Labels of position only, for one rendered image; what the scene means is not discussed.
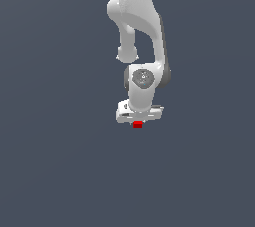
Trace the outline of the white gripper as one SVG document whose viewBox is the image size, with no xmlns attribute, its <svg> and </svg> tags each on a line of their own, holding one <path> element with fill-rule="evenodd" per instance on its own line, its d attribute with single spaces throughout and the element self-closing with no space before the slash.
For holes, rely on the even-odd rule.
<svg viewBox="0 0 255 227">
<path fill-rule="evenodd" d="M 135 121 L 146 123 L 151 120 L 158 120 L 161 119 L 163 110 L 164 106 L 162 105 L 152 105 L 146 112 L 134 111 L 129 106 L 129 99 L 125 99 L 118 102 L 116 122 L 133 124 Z"/>
</svg>

